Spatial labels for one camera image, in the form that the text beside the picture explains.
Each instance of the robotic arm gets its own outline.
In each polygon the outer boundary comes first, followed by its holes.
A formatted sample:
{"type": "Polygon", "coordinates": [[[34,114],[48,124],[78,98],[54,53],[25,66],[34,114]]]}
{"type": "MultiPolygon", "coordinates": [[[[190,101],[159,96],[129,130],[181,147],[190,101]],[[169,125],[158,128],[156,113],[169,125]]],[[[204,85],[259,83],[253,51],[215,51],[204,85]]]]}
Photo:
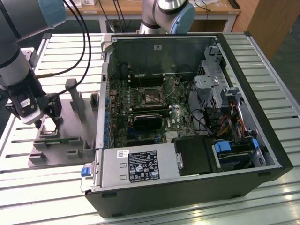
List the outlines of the robotic arm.
{"type": "Polygon", "coordinates": [[[195,9],[188,0],[143,0],[140,34],[184,34],[194,21],[195,9]]]}
{"type": "MultiPolygon", "coordinates": [[[[0,91],[12,101],[6,108],[25,124],[38,123],[44,113],[51,114],[52,110],[47,101],[44,106],[38,104],[37,99],[46,93],[34,79],[17,42],[53,29],[65,20],[62,0],[0,0],[0,91]]],[[[59,98],[54,101],[59,108],[59,98]]]]}

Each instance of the wooden table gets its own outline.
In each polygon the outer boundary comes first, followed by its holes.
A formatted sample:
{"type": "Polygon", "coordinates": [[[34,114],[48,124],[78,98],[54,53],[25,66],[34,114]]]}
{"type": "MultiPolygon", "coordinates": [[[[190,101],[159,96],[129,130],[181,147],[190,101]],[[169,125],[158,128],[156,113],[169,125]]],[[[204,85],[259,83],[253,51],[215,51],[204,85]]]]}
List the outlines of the wooden table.
{"type": "MultiPolygon", "coordinates": [[[[118,19],[113,0],[101,0],[101,4],[109,20],[118,19]]],[[[142,0],[119,0],[119,4],[125,20],[141,20],[142,0]]],[[[226,20],[223,32],[232,30],[235,19],[241,12],[240,9],[234,9],[228,0],[220,0],[218,3],[208,4],[207,9],[212,10],[208,12],[208,18],[205,9],[195,7],[195,20],[226,20]]],[[[101,32],[107,33],[106,17],[99,2],[95,6],[83,5],[79,10],[84,19],[98,20],[101,32]]],[[[70,11],[67,11],[67,14],[67,19],[74,19],[70,11]]]]}

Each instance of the green circuit board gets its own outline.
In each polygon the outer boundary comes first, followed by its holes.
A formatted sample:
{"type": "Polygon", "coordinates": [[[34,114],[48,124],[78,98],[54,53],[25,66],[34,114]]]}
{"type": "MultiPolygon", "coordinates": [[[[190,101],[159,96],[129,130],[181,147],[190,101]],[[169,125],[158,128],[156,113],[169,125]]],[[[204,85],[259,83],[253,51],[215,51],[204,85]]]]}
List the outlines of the green circuit board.
{"type": "Polygon", "coordinates": [[[153,139],[155,143],[167,143],[165,134],[169,131],[177,131],[178,136],[195,135],[195,127],[185,103],[186,92],[184,83],[176,80],[175,76],[167,76],[159,87],[132,88],[127,81],[112,80],[110,94],[115,147],[126,147],[128,142],[153,139]],[[157,98],[158,93],[163,96],[162,99],[157,98]],[[147,107],[148,102],[167,106],[167,116],[163,116],[160,129],[137,132],[132,125],[136,114],[133,116],[130,109],[147,107]]]}

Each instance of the workbench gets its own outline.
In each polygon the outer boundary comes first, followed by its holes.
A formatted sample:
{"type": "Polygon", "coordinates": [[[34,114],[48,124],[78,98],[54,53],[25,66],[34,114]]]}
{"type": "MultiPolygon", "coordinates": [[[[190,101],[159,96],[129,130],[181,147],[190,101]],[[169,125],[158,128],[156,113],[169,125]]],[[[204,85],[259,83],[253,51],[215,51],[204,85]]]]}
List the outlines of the workbench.
{"type": "MultiPolygon", "coordinates": [[[[42,169],[28,167],[28,155],[37,130],[34,126],[22,124],[12,115],[0,139],[1,224],[296,223],[300,218],[299,105],[252,37],[244,33],[229,33],[224,34],[224,37],[294,166],[289,173],[276,181],[262,184],[245,197],[104,219],[81,192],[81,187],[89,185],[89,180],[87,183],[81,181],[83,165],[42,169]]],[[[102,34],[91,34],[91,41],[91,68],[83,83],[78,86],[84,98],[92,92],[100,93],[102,81],[102,34]]],[[[53,34],[45,37],[38,50],[40,58],[35,68],[36,74],[69,68],[80,57],[82,47],[81,34],[53,34]]],[[[86,68],[87,58],[86,52],[76,69],[41,79],[44,91],[64,89],[68,78],[79,80],[86,68]]],[[[236,86],[229,70],[228,74],[236,86]]],[[[71,96],[66,93],[61,98],[70,99],[71,96]]]]}
{"type": "MultiPolygon", "coordinates": [[[[119,3],[125,20],[142,19],[142,0],[119,0],[119,3]]],[[[101,0],[101,4],[109,20],[118,19],[113,0],[101,0]]],[[[228,0],[220,0],[218,3],[208,4],[207,9],[212,10],[211,12],[207,12],[208,16],[205,9],[195,7],[195,20],[225,20],[226,23],[223,32],[230,32],[232,30],[235,19],[241,12],[240,9],[234,9],[228,0]]],[[[79,11],[85,20],[98,20],[101,32],[107,33],[106,17],[98,1],[94,6],[83,5],[79,11]]],[[[67,11],[67,14],[67,19],[75,19],[70,11],[67,11]]]]}

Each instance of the metal frame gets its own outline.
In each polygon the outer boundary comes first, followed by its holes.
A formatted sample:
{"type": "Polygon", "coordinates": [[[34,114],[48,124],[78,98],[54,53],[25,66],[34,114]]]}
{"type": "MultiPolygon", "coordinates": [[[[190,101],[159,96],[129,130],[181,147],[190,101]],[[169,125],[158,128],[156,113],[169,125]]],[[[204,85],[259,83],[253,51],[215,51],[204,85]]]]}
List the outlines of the metal frame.
{"type": "MultiPolygon", "coordinates": [[[[106,17],[104,15],[97,15],[97,12],[95,14],[91,15],[82,15],[85,20],[98,20],[101,33],[107,33],[107,26],[106,26],[106,17]]],[[[226,14],[226,15],[208,15],[208,18],[206,15],[195,15],[195,20],[226,20],[226,24],[224,26],[223,32],[231,32],[233,29],[234,22],[236,20],[237,14],[226,14]]],[[[118,19],[117,15],[107,15],[107,18],[109,20],[115,20],[118,19]]],[[[124,15],[125,20],[141,20],[142,15],[124,15]]],[[[67,20],[75,20],[75,18],[72,15],[67,15],[67,20]]]]}

